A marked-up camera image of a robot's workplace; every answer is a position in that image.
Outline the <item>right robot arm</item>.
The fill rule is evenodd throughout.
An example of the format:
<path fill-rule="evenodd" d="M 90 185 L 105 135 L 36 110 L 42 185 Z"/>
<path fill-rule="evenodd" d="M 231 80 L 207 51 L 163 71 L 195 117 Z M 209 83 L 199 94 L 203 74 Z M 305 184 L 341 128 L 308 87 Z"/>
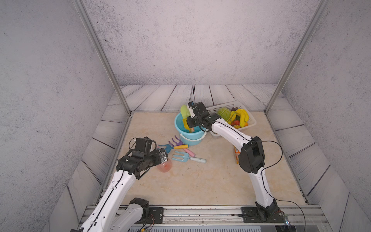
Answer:
<path fill-rule="evenodd" d="M 187 108 L 190 115 L 186 121 L 190 128 L 200 127 L 217 133 L 240 151 L 239 166 L 250 176 L 256 196 L 257 218 L 262 222 L 271 220 L 280 208 L 267 182 L 263 141 L 238 131 L 218 114 L 209 113 L 202 102 L 191 101 Z"/>

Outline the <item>light blue fork white handle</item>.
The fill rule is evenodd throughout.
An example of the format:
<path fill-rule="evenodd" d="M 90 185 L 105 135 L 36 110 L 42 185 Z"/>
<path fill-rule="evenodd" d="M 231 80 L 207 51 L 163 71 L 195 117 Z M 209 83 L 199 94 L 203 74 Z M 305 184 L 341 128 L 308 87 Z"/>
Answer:
<path fill-rule="evenodd" d="M 188 160 L 199 162 L 199 163 L 207 162 L 206 159 L 191 157 L 188 153 L 180 152 L 180 151 L 175 151 L 175 154 L 173 154 L 172 160 L 180 161 L 180 162 L 187 162 Z"/>

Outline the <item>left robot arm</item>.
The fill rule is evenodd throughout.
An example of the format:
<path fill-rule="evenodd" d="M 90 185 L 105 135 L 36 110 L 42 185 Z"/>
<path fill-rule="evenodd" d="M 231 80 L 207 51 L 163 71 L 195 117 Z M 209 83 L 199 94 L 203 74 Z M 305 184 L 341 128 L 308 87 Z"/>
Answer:
<path fill-rule="evenodd" d="M 149 201 L 134 198 L 126 210 L 118 213 L 122 201 L 135 181 L 140 180 L 152 167 L 168 161 L 165 148 L 148 137 L 136 138 L 133 147 L 117 162 L 116 171 L 101 200 L 78 229 L 80 232 L 128 232 L 141 224 L 141 232 L 156 223 L 150 212 Z"/>

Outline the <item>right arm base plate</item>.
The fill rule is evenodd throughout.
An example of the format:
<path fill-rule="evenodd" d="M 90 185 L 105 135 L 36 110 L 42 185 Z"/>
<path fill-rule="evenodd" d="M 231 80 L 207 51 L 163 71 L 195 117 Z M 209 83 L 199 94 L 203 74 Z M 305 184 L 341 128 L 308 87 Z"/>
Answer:
<path fill-rule="evenodd" d="M 284 214 L 281 211 L 274 212 L 268 218 L 262 218 L 259 215 L 259 211 L 257 207 L 242 207 L 241 213 L 237 216 L 243 219 L 244 223 L 286 223 L 286 219 Z"/>

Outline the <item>teal fork yellow handle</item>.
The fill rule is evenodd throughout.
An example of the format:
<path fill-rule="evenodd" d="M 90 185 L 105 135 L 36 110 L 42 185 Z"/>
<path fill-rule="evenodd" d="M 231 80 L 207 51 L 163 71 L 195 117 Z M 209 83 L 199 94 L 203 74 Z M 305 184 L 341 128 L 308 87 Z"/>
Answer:
<path fill-rule="evenodd" d="M 165 145 L 158 145 L 157 146 L 158 148 L 163 148 L 165 150 L 166 153 L 170 153 L 171 150 L 173 149 L 187 149 L 188 148 L 188 145 L 179 145 L 179 146 L 171 146 L 169 144 L 165 144 Z"/>

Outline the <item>green shovel wooden handle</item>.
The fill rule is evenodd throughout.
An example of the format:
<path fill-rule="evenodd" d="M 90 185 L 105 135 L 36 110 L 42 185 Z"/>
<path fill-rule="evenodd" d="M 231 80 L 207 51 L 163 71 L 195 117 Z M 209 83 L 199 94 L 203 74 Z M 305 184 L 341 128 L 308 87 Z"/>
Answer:
<path fill-rule="evenodd" d="M 187 119 L 188 117 L 190 117 L 187 105 L 182 105 L 181 106 L 180 113 L 181 113 L 183 119 Z M 189 133 L 192 133 L 192 132 L 195 131 L 194 128 L 190 128 L 190 130 L 191 131 L 189 131 Z"/>

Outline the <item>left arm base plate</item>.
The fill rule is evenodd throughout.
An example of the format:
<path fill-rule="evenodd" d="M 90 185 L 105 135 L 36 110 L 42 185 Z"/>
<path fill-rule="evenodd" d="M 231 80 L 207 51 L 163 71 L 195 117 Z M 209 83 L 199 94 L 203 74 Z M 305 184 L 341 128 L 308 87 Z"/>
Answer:
<path fill-rule="evenodd" d="M 141 219 L 137 224 L 162 224 L 164 216 L 163 207 L 147 207 L 144 209 Z"/>

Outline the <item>yellow shovel blue-tipped handle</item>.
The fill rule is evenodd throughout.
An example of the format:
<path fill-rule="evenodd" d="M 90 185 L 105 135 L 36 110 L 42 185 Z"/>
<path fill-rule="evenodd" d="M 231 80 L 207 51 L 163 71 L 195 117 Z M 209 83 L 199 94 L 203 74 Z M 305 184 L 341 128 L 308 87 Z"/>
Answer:
<path fill-rule="evenodd" d="M 191 131 L 190 127 L 188 126 L 187 119 L 183 119 L 183 126 L 186 130 Z"/>

